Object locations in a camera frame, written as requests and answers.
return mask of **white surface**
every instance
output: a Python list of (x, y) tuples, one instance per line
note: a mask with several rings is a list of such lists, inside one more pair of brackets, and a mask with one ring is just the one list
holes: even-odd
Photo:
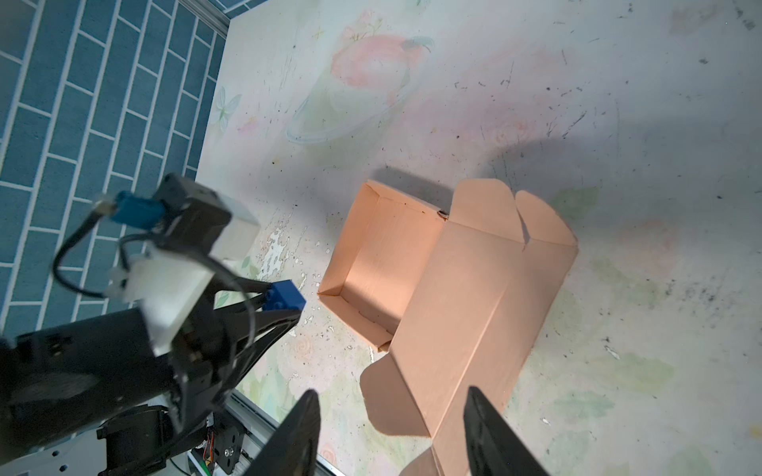
[(427, 443), (370, 428), (377, 355), (316, 284), (368, 177), (443, 209), (497, 177), (580, 241), (506, 412), (534, 454), (553, 474), (759, 473), (754, 21), (751, 0), (270, 0), (233, 20), (198, 180), (263, 220), (241, 272), (308, 299), (241, 390), (282, 418), (316, 388), (321, 454), (399, 471)]

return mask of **blue tile wall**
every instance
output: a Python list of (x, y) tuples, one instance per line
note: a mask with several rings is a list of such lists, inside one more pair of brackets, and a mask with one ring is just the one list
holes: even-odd
[(257, 5), (264, 3), (265, 0), (209, 0), (218, 10), (225, 14), (227, 18), (235, 18), (241, 13), (245, 13)]
[[(53, 282), (53, 255), (100, 194), (150, 195), (170, 171), (195, 179), (224, 44), (176, 0), (0, 1), (0, 334), (11, 345), (128, 307)], [(104, 289), (130, 232), (102, 222), (62, 273)]]

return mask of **cardboard box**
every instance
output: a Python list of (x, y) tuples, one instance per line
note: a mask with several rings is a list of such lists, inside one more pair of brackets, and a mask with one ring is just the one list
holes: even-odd
[(550, 206), (499, 180), (460, 182), (449, 216), (375, 181), (361, 187), (318, 294), (389, 350), (360, 377), (370, 422), (432, 438), (404, 474), (468, 472), (468, 387), (505, 407), (576, 256)]

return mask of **black wire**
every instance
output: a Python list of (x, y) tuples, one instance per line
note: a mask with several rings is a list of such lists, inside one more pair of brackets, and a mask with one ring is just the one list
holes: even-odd
[(66, 278), (63, 277), (58, 268), (61, 266), (61, 262), (63, 261), (63, 258), (66, 256), (66, 254), (69, 253), (72, 248), (74, 248), (80, 241), (82, 241), (82, 239), (93, 228), (95, 228), (95, 225), (97, 225), (98, 220), (100, 220), (102, 216), (103, 215), (101, 213), (96, 212), (95, 210), (91, 211), (85, 221), (82, 222), (82, 224), (79, 226), (79, 228), (77, 228), (74, 233), (72, 233), (72, 235), (63, 242), (61, 249), (58, 250), (56, 257), (53, 258), (53, 278), (58, 282), (58, 284), (70, 291), (78, 292), (83, 296), (98, 299), (103, 299), (105, 297), (102, 292), (88, 291), (87, 289), (82, 289), (79, 286), (70, 283), (66, 280)]
[(175, 466), (180, 473), (186, 474), (187, 476), (191, 476), (191, 473), (187, 473), (186, 471), (181, 470), (180, 467), (177, 465), (177, 463), (172, 461), (172, 458), (169, 459), (169, 462), (172, 463), (172, 466)]

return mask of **grout line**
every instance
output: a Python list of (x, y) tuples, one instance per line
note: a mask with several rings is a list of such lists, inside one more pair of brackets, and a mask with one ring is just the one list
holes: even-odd
[(143, 149), (143, 154), (153, 155), (156, 158), (164, 158), (164, 155), (157, 154), (156, 152), (151, 152), (148, 149)]
[(198, 97), (193, 96), (191, 93), (189, 93), (188, 91), (185, 91), (183, 88), (180, 88), (180, 91), (182, 91), (183, 94), (185, 94), (186, 96), (191, 97), (191, 98), (195, 99), (196, 101), (200, 101), (200, 99)]
[(129, 21), (125, 20), (124, 18), (122, 18), (122, 17), (117, 17), (117, 20), (121, 21), (122, 23), (124, 23), (124, 24), (125, 24), (125, 25), (127, 25), (128, 27), (130, 27), (130, 28), (132, 28), (133, 30), (135, 30), (135, 31), (137, 31), (138, 33), (140, 33), (140, 28), (136, 27), (135, 25), (133, 25), (133, 24), (132, 24), (132, 23), (130, 23)]
[[(207, 64), (204, 66), (204, 71), (207, 72), (207, 78), (209, 77), (209, 66), (212, 64), (212, 54), (214, 51), (214, 45), (217, 42), (217, 37), (219, 35), (214, 35), (214, 38), (212, 38), (212, 45), (209, 48), (209, 55), (207, 56)], [(198, 104), (196, 104), (196, 113), (194, 114), (193, 118), (193, 127), (190, 129), (190, 137), (196, 136), (196, 128), (198, 127), (198, 116), (201, 111), (201, 99), (203, 98), (203, 93), (207, 89), (207, 82), (204, 81), (201, 84), (201, 92), (198, 94)], [(207, 131), (207, 124), (203, 125), (204, 133)], [(185, 175), (185, 168), (188, 166), (188, 159), (191, 157), (191, 148), (193, 147), (193, 139), (191, 139), (188, 142), (188, 149), (185, 151), (185, 160), (183, 161), (183, 171), (182, 174)]]
[(100, 132), (100, 131), (97, 131), (97, 130), (95, 130), (95, 129), (93, 129), (93, 128), (90, 128), (90, 131), (89, 131), (89, 132), (90, 132), (90, 134), (95, 134), (96, 136), (100, 136), (100, 137), (103, 137), (104, 139), (111, 139), (111, 140), (113, 140), (113, 141), (116, 141), (116, 140), (117, 140), (117, 138), (116, 138), (116, 137), (111, 137), (111, 136), (109, 136), (108, 134), (104, 134), (104, 133), (102, 133), (102, 132)]
[(61, 230), (55, 230), (53, 228), (45, 228), (43, 226), (30, 226), (28, 229), (30, 232), (51, 233), (53, 235), (61, 234)]
[(147, 117), (147, 116), (143, 116), (141, 113), (137, 113), (137, 112), (135, 112), (134, 110), (128, 109), (128, 108), (126, 108), (126, 107), (124, 108), (124, 110), (125, 110), (126, 112), (128, 112), (128, 113), (132, 114), (132, 115), (133, 115), (133, 116), (135, 116), (135, 117), (139, 117), (139, 118), (140, 118), (140, 119), (142, 119), (142, 120), (148, 120), (148, 117)]
[(200, 41), (200, 42), (201, 42), (203, 45), (206, 45), (206, 46), (207, 46), (207, 48), (211, 48), (211, 47), (212, 47), (212, 45), (210, 45), (209, 43), (207, 43), (207, 42), (205, 41), (205, 39), (204, 39), (204, 38), (201, 38), (201, 37), (194, 37), (194, 39), (195, 39), (195, 40), (199, 40), (199, 41)]
[(79, 34), (81, 34), (83, 37), (87, 38), (88, 40), (92, 41), (93, 43), (99, 45), (101, 48), (105, 48), (106, 44), (108, 43), (108, 39), (106, 39), (106, 43), (104, 43), (86, 31), (80, 30)]
[[(95, 81), (95, 90), (93, 91), (93, 95), (95, 97), (98, 97), (101, 93), (101, 86), (103, 85), (103, 77), (106, 72), (106, 64), (108, 63), (108, 57), (111, 53), (111, 43), (114, 40), (114, 31), (116, 30), (117, 26), (117, 16), (119, 12), (119, 8), (122, 4), (122, 0), (117, 0), (116, 4), (114, 6), (114, 13), (111, 16), (111, 23), (108, 30), (108, 37), (106, 38), (106, 43), (104, 44), (104, 55), (101, 57), (101, 67), (98, 70), (98, 79)], [(92, 123), (93, 123), (93, 117), (95, 115), (95, 105), (97, 101), (92, 101), (90, 103), (90, 110), (88, 112), (88, 122), (85, 126), (85, 130), (89, 130), (90, 133), (92, 133)], [(74, 202), (80, 202), (80, 203), (92, 203), (91, 200), (78, 198), (75, 195), (77, 191), (77, 183), (79, 181), (79, 173), (82, 170), (82, 159), (85, 157), (85, 149), (88, 141), (89, 134), (84, 134), (82, 137), (82, 142), (79, 145), (79, 157), (77, 158), (77, 167), (74, 170), (74, 180), (72, 181), (72, 186), (69, 188), (69, 199), (66, 201), (66, 208), (63, 211), (63, 224), (61, 224), (61, 229), (66, 230), (66, 226), (69, 224), (69, 217), (71, 215), (72, 211), (72, 204)], [(90, 239), (88, 241), (88, 253), (85, 255), (85, 263), (82, 266), (82, 275), (86, 275), (87, 268), (90, 266), (90, 259), (92, 257), (92, 243), (95, 240), (95, 235), (98, 233), (98, 224), (95, 225), (95, 227), (92, 230), (92, 233), (90, 235)], [(61, 244), (63, 242), (63, 233), (59, 236), (58, 244), (56, 245), (56, 248), (60, 248)], [(79, 280), (79, 287), (83, 287), (85, 284), (85, 280), (80, 277)], [(79, 303), (82, 301), (82, 295), (78, 294), (74, 301), (74, 312), (72, 313), (72, 319), (71, 322), (74, 322), (77, 318), (77, 309), (79, 309)]]
[(167, 13), (166, 11), (164, 11), (164, 9), (163, 9), (163, 8), (159, 7), (159, 6), (158, 6), (156, 3), (153, 3), (153, 2), (151, 2), (151, 4), (153, 5), (153, 8), (155, 8), (156, 10), (159, 10), (161, 13), (163, 13), (163, 14), (167, 15), (167, 16), (168, 16), (168, 17), (170, 17), (172, 20), (174, 20), (174, 15), (173, 15), (173, 14), (169, 14), (169, 13)]
[[(38, 11), (44, 9), (43, 2), (40, 2), (40, 8)], [(32, 223), (32, 216), (34, 215), (34, 208), (37, 205), (37, 198), (40, 195), (40, 184), (42, 183), (43, 179), (43, 173), (45, 171), (45, 166), (47, 163), (47, 154), (50, 152), (50, 144), (53, 141), (53, 132), (56, 130), (56, 125), (58, 124), (58, 113), (61, 109), (61, 101), (63, 99), (63, 92), (64, 89), (66, 89), (66, 77), (69, 76), (69, 68), (72, 65), (72, 56), (74, 55), (74, 45), (76, 43), (75, 39), (77, 37), (77, 30), (79, 29), (79, 25), (82, 22), (82, 15), (85, 11), (85, 4), (84, 2), (80, 2), (79, 6), (77, 7), (77, 13), (74, 20), (74, 27), (72, 28), (72, 32), (69, 35), (69, 44), (66, 47), (66, 55), (64, 56), (63, 61), (63, 69), (61, 70), (61, 76), (58, 79), (58, 87), (56, 88), (56, 96), (53, 99), (53, 109), (50, 111), (50, 121), (48, 121), (47, 125), (47, 131), (45, 132), (45, 139), (43, 141), (43, 151), (42, 155), (40, 156), (40, 162), (37, 164), (37, 172), (34, 175), (34, 185), (32, 186), (33, 190), (31, 192), (29, 203), (27, 204), (27, 212), (26, 216), (24, 217), (24, 224), (21, 227), (21, 235), (18, 237), (18, 244), (16, 246), (16, 255), (14, 256), (14, 266), (11, 268), (11, 276), (8, 280), (8, 291), (6, 292), (7, 296), (12, 296), (12, 293), (14, 291), (14, 288), (16, 287), (16, 279), (18, 278), (18, 273), (21, 268), (21, 258), (24, 256), (24, 249), (26, 248), (27, 244), (27, 237), (29, 236), (29, 231), (33, 232), (46, 232), (46, 233), (55, 233), (58, 236), (58, 239), (56, 240), (56, 243), (60, 241), (61, 236), (63, 233), (60, 230), (52, 230), (51, 228), (40, 228), (36, 226), (31, 226)], [(45, 285), (45, 290), (43, 292), (43, 301), (41, 302), (40, 311), (37, 314), (37, 323), (35, 325), (35, 329), (39, 330), (42, 328), (43, 319), (45, 318), (45, 311), (47, 308), (47, 301), (50, 297), (50, 287), (51, 283), (53, 282), (53, 277), (51, 275), (48, 275), (47, 282)], [(5, 328), (5, 320), (8, 317), (8, 304), (10, 302), (10, 299), (8, 302), (3, 305), (2, 313), (0, 314), (0, 332)]]
[(16, 190), (23, 190), (24, 192), (34, 191), (32, 187), (27, 187), (26, 185), (14, 184), (12, 182), (6, 182), (5, 180), (0, 180), (0, 185), (2, 185), (3, 187), (14, 188)]
[(182, 62), (186, 62), (187, 61), (185, 58), (183, 58), (182, 56), (178, 55), (177, 53), (175, 53), (174, 51), (172, 51), (170, 49), (167, 49), (167, 53), (173, 55), (175, 58), (179, 59)]
[(7, 54), (5, 51), (2, 51), (2, 50), (0, 50), (0, 56), (2, 56), (2, 57), (3, 57), (3, 58), (5, 58), (5, 59), (9, 59), (9, 60), (11, 60), (12, 62), (14, 62), (14, 63), (17, 63), (17, 64), (19, 64), (19, 65), (23, 65), (23, 64), (24, 64), (24, 61), (23, 61), (23, 60), (21, 60), (21, 59), (19, 59), (19, 58), (15, 57), (15, 56), (13, 56), (13, 55), (9, 55), (9, 54)]
[(58, 155), (58, 154), (51, 154), (49, 152), (48, 152), (48, 157), (55, 158), (56, 160), (68, 162), (70, 164), (76, 164), (77, 163), (77, 161), (74, 160), (73, 158), (64, 157), (63, 155)]
[(127, 180), (135, 180), (135, 179), (133, 179), (131, 176), (129, 176), (129, 175), (125, 175), (125, 174), (120, 174), (119, 172), (114, 172), (114, 171), (112, 171), (112, 172), (111, 172), (111, 175), (113, 175), (113, 176), (115, 176), (115, 177), (126, 178)]
[(138, 69), (142, 69), (143, 71), (147, 72), (148, 74), (150, 74), (150, 75), (151, 75), (151, 76), (153, 76), (154, 78), (155, 78), (156, 76), (158, 76), (158, 74), (154, 73), (153, 71), (151, 71), (150, 69), (148, 69), (148, 68), (146, 68), (145, 66), (141, 65), (140, 63), (138, 63), (138, 64), (136, 65), (136, 67), (137, 67)]
[(85, 94), (87, 94), (87, 95), (89, 95), (89, 96), (92, 96), (92, 95), (93, 95), (93, 91), (89, 91), (89, 90), (87, 90), (87, 89), (83, 88), (82, 86), (78, 86), (78, 85), (75, 85), (74, 83), (72, 83), (72, 82), (70, 82), (70, 81), (67, 81), (65, 84), (66, 84), (67, 86), (69, 86), (70, 88), (74, 88), (74, 89), (76, 89), (77, 91), (83, 92), (83, 93), (85, 93)]
[[(27, 38), (27, 47), (24, 49), (24, 58), (22, 58), (21, 67), (18, 70), (18, 78), (16, 81), (16, 89), (13, 92), (13, 98), (11, 104), (8, 107), (8, 118), (5, 121), (5, 130), (2, 134), (2, 143), (0, 143), (0, 171), (2, 171), (3, 163), (5, 162), (5, 153), (8, 150), (8, 139), (11, 137), (11, 129), (13, 123), (16, 120), (16, 111), (18, 110), (18, 101), (21, 99), (21, 90), (24, 89), (24, 83), (27, 78), (27, 70), (29, 69), (29, 61), (32, 57), (32, 49), (37, 42), (37, 31), (40, 29), (40, 19), (42, 18), (42, 12), (45, 7), (45, 0), (40, 0), (40, 5), (37, 11), (34, 12), (32, 17), (32, 25), (29, 27), (29, 36)], [(2, 332), (5, 326), (5, 317), (0, 315), (0, 332)]]
[(49, 113), (49, 112), (47, 112), (47, 111), (44, 111), (44, 110), (42, 110), (42, 109), (37, 109), (36, 107), (32, 107), (32, 106), (30, 106), (29, 104), (24, 104), (24, 103), (22, 103), (22, 102), (20, 102), (20, 101), (19, 101), (19, 103), (18, 103), (18, 106), (19, 106), (20, 108), (22, 108), (22, 109), (30, 110), (30, 111), (32, 111), (33, 113), (38, 113), (39, 115), (41, 115), (41, 116), (45, 116), (45, 117), (47, 117), (47, 118), (50, 118), (50, 117), (52, 117), (52, 116), (53, 116), (51, 113)]
[(240, 7), (241, 5), (246, 5), (246, 2), (249, 2), (249, 1), (251, 1), (251, 0), (241, 0), (238, 3), (234, 3), (232, 6), (225, 8), (225, 10), (223, 10), (223, 13), (225, 14), (225, 16), (227, 16), (228, 13), (230, 13), (231, 11), (233, 11), (236, 8)]

